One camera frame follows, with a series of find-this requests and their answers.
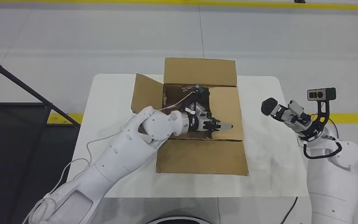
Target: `open cardboard box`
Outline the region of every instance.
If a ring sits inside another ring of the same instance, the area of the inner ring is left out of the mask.
[[[170,137],[158,151],[157,172],[248,175],[235,61],[166,58],[164,84],[136,75],[132,111],[161,109],[185,95],[178,88],[195,85],[208,88],[213,117],[233,124],[233,129],[214,132],[211,138],[203,133]]]

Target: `white table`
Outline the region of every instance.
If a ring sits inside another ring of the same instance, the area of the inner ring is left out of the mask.
[[[163,82],[162,75],[148,75]],[[98,74],[93,79],[73,158],[88,158],[86,143],[116,133],[132,116],[134,74]],[[158,174],[156,156],[120,180],[108,198],[292,197],[308,195],[306,170],[295,134],[261,114],[261,102],[274,97],[285,105],[275,77],[238,76],[244,145],[249,176]],[[93,160],[108,140],[90,145]],[[85,167],[73,163],[67,180]]]

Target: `yellow floor stripe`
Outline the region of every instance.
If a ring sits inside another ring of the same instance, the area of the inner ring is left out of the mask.
[[[38,3],[134,3],[134,4],[190,4],[201,6],[237,6],[270,8],[312,8],[321,10],[358,10],[358,4],[331,3],[294,3],[294,2],[260,2],[260,1],[225,1],[225,0],[0,0],[0,2],[38,2]]]
[[[83,114],[68,114],[78,123],[82,124]],[[59,114],[50,114],[49,119],[47,120],[48,124],[71,124],[66,118]]]
[[[78,123],[82,123],[83,114],[68,114]],[[331,114],[330,118],[336,124],[358,124],[358,114],[357,113],[342,113],[342,114]],[[59,114],[50,114],[47,121],[48,124],[70,124],[68,120],[62,117]]]

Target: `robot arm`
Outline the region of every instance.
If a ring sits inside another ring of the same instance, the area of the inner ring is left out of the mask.
[[[151,106],[144,108],[127,122],[100,158],[82,175],[47,194],[40,204],[36,204],[28,216],[29,223],[90,223],[100,201],[113,185],[140,168],[171,134],[212,132],[211,127],[220,130],[220,121],[211,116],[188,115],[177,110],[166,115]]]
[[[303,142],[304,155],[309,159],[307,188],[312,205],[312,224],[353,223],[357,203],[358,175],[353,167],[358,163],[358,146],[339,140],[325,127],[329,120],[329,101],[335,98],[335,88],[307,91],[307,99],[318,103],[316,120],[305,114],[294,100],[287,108],[273,98],[265,100],[261,106],[263,114],[283,122]]]

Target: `white cable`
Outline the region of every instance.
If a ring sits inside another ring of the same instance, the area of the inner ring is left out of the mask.
[[[73,162],[76,162],[76,161],[78,161],[78,160],[85,160],[85,161],[87,162],[87,166],[90,165],[90,162],[89,162],[87,159],[85,159],[85,158],[77,158],[77,159],[72,160],[71,162],[69,162],[69,163],[65,166],[65,168],[62,170],[62,174],[61,174],[60,179],[58,180],[56,186],[50,191],[49,194],[52,194],[52,193],[56,190],[56,188],[58,187],[58,185],[60,184],[60,182],[61,182],[61,180],[62,180],[62,178],[63,178],[63,174],[65,173],[65,170],[67,169],[67,167],[68,167],[69,165],[71,165]]]
[[[190,92],[188,95],[186,95],[183,99],[181,99],[180,101],[178,101],[176,104],[173,104],[171,106],[167,106],[166,108],[161,108],[159,109],[159,111],[161,110],[165,110],[165,109],[170,109],[170,108],[173,108],[175,107],[176,105],[180,104],[183,100],[185,100],[188,96],[190,96],[192,93],[194,93],[194,91]]]
[[[55,203],[55,208],[54,208],[54,210],[52,211],[51,215],[49,216],[49,217],[51,217],[51,216],[55,213],[55,211],[56,211],[56,209],[57,209],[57,203],[56,203],[56,201],[55,201],[53,198],[49,198],[49,196],[56,190],[56,188],[58,187],[58,185],[61,183],[61,180],[62,180],[62,178],[63,178],[63,175],[64,175],[64,173],[65,173],[65,170],[66,170],[73,162],[76,162],[76,161],[79,161],[79,160],[85,160],[85,161],[87,162],[87,166],[84,168],[84,170],[82,170],[79,174],[77,174],[77,175],[73,178],[73,180],[76,179],[77,177],[81,176],[81,175],[90,167],[90,165],[91,165],[91,163],[92,163],[92,154],[91,154],[90,148],[88,148],[88,146],[89,146],[91,143],[93,143],[93,142],[98,142],[98,141],[105,140],[105,139],[108,139],[108,138],[110,138],[110,137],[116,136],[116,135],[119,134],[121,131],[122,131],[122,128],[121,128],[117,133],[115,133],[115,134],[112,134],[112,135],[110,135],[110,136],[107,136],[107,137],[104,137],[104,138],[99,138],[99,139],[92,140],[92,141],[88,142],[88,143],[86,144],[86,148],[87,148],[87,151],[88,151],[88,154],[89,154],[89,161],[88,161],[86,158],[77,158],[77,159],[72,160],[71,162],[69,162],[69,163],[65,166],[65,168],[62,170],[61,177],[60,177],[59,181],[57,182],[57,184],[55,185],[55,187],[54,187],[49,193],[47,193],[43,198],[41,198],[38,202],[36,202],[35,206],[34,206],[34,207],[32,208],[32,210],[27,214],[27,216],[25,217],[25,219],[24,219],[24,221],[22,222],[22,224],[25,224],[27,220],[29,221],[29,224],[39,224],[39,223],[43,220],[43,218],[44,218],[44,216],[45,216],[45,214],[46,214],[47,207],[48,207],[48,200],[50,200],[50,201],[52,201],[52,202]],[[36,209],[37,209],[40,205],[42,205],[43,203],[45,204],[45,212],[42,214],[41,218],[40,218],[37,222],[33,222],[33,216],[34,216],[34,213],[35,213]]]
[[[47,193],[43,198],[41,198],[38,202],[36,202],[35,206],[34,206],[34,207],[32,208],[32,210],[27,214],[27,216],[26,216],[26,218],[24,219],[24,221],[22,222],[22,224],[25,224],[26,220],[29,220],[29,224],[32,224],[32,223],[38,224],[38,223],[40,223],[40,221],[43,220],[43,218],[44,218],[44,216],[45,216],[45,213],[46,213],[46,210],[47,210],[47,207],[48,207],[48,201],[47,201],[47,200],[50,200],[50,201],[52,201],[52,202],[55,203],[55,209],[52,211],[52,214],[50,215],[50,217],[54,214],[54,212],[55,212],[56,209],[57,209],[57,203],[56,203],[56,201],[55,201],[53,198],[49,198],[48,196],[50,196],[50,195],[56,190],[56,188],[58,187],[58,185],[61,183],[61,180],[62,180],[62,178],[63,178],[63,175],[64,175],[65,170],[67,169],[67,167],[68,167],[69,165],[71,165],[73,162],[76,162],[76,161],[78,161],[78,160],[85,160],[88,165],[90,164],[90,162],[89,162],[87,159],[85,159],[85,158],[77,158],[77,159],[72,160],[71,162],[69,162],[69,163],[65,166],[65,168],[62,170],[61,177],[60,177],[59,181],[57,182],[57,184],[55,185],[55,187],[54,187],[49,193]],[[32,219],[33,219],[33,216],[34,216],[34,213],[35,213],[36,209],[37,209],[40,205],[42,205],[43,203],[45,204],[45,212],[42,214],[41,218],[40,218],[37,222],[33,222]]]

